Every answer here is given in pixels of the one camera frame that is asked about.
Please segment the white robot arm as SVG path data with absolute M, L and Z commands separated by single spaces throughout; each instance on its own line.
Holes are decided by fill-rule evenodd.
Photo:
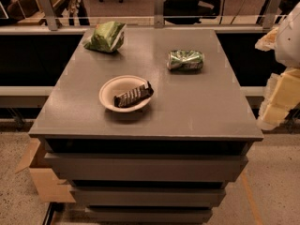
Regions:
M 279 27 L 260 38 L 255 48 L 273 50 L 276 61 L 286 67 L 279 75 L 271 74 L 259 109 L 258 127 L 272 130 L 300 103 L 300 3 Z

